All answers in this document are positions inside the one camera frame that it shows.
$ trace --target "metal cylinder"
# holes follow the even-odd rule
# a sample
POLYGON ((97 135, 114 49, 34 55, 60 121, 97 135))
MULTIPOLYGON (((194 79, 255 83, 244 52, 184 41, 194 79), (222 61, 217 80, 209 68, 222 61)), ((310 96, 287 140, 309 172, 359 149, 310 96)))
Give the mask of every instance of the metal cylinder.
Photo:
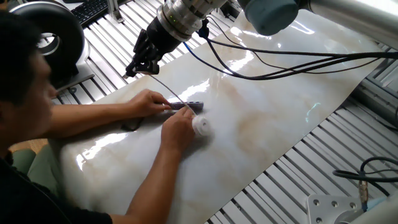
POLYGON ((226 0, 167 0, 157 10, 157 18, 170 35, 179 41, 187 41, 201 28, 201 20, 221 7, 226 0))
POLYGON ((313 13, 398 49, 398 0, 307 1, 313 13))

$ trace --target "white roll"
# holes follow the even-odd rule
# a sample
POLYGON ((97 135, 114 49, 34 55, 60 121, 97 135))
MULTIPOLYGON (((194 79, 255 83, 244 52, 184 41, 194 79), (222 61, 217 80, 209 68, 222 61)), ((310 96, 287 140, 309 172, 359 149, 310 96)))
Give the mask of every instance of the white roll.
POLYGON ((196 116, 192 120, 192 127, 197 136, 209 136, 212 134, 210 122, 204 116, 196 116))

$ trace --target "metal slotted rail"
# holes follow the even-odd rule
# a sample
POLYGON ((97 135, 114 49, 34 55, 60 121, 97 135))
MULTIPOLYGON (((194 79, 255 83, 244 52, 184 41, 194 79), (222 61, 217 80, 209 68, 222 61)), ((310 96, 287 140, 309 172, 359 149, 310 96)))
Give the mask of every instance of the metal slotted rail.
MULTIPOLYGON (((153 20, 157 0, 140 0, 120 6, 125 20, 122 24, 105 15, 84 29, 91 45, 88 65, 95 77, 61 92, 55 104, 91 104, 102 97, 134 82, 135 78, 123 79, 124 69, 131 61, 134 44, 141 29, 146 29, 153 20)), ((211 17, 223 30, 229 29, 233 21, 217 12, 211 17)), ((210 38, 221 34, 209 23, 210 38)), ((196 48, 205 40, 193 35, 187 44, 196 48)), ((160 65, 188 53, 180 45, 166 54, 160 65)), ((398 72, 395 62, 386 71, 398 72)), ((383 74, 379 79, 391 76, 383 74)), ((354 172, 362 161, 371 156, 386 156, 398 159, 398 135, 378 123, 375 114, 348 98, 340 108, 318 125, 310 134, 283 155, 278 161, 261 173, 225 206, 206 222, 225 223, 308 223, 307 197, 311 194, 336 196, 358 196, 358 183, 334 177, 335 169, 354 172)), ((367 171, 388 169, 386 164, 373 162, 367 171)), ((393 173, 378 174, 378 177, 394 176, 393 173)), ((397 184, 381 184, 389 193, 397 190, 397 184)), ((383 194, 373 186, 369 187, 371 198, 383 194)))

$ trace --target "robotic arm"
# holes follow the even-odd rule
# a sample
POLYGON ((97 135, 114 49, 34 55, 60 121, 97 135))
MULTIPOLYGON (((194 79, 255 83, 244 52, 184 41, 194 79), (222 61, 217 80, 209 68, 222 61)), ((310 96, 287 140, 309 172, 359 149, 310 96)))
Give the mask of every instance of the robotic arm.
MULTIPOLYGON (((166 0, 142 30, 126 75, 158 74, 157 62, 201 28, 201 21, 226 0, 166 0)), ((274 35, 292 23, 299 9, 335 21, 398 49, 398 0, 238 0, 259 34, 274 35)))

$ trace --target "glossy white panel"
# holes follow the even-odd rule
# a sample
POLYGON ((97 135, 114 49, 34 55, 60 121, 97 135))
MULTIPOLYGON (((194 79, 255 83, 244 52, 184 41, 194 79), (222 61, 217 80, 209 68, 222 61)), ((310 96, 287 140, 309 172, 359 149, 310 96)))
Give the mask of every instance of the glossy white panel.
MULTIPOLYGON (((307 11, 300 12, 296 22, 272 37, 256 34, 243 15, 227 34, 248 47, 269 50, 337 53, 379 50, 366 37, 307 11)), ((222 36, 216 40, 227 42, 222 36)), ((275 71, 251 52, 220 46, 216 50, 239 73, 261 75, 275 71)), ((202 45, 194 52, 218 66, 209 46, 202 45)), ((264 54, 261 57, 283 67, 314 59, 264 54)), ((325 70, 361 63, 349 62, 325 70)), ((204 101, 205 116, 215 130, 213 138, 197 139, 182 161, 169 223, 207 221, 332 113, 374 67, 376 64, 342 73, 300 74, 254 82, 223 75, 189 54, 164 65, 157 78, 183 100, 204 101)), ((125 102, 145 88, 177 101, 153 79, 142 77, 96 103, 125 102)), ((133 133, 121 131, 120 124, 112 124, 80 136, 64 147, 65 182, 76 203, 101 212, 125 213, 154 161, 165 119, 166 116, 148 118, 133 133)), ((300 217, 306 215, 299 206, 294 207, 294 212, 300 217)))

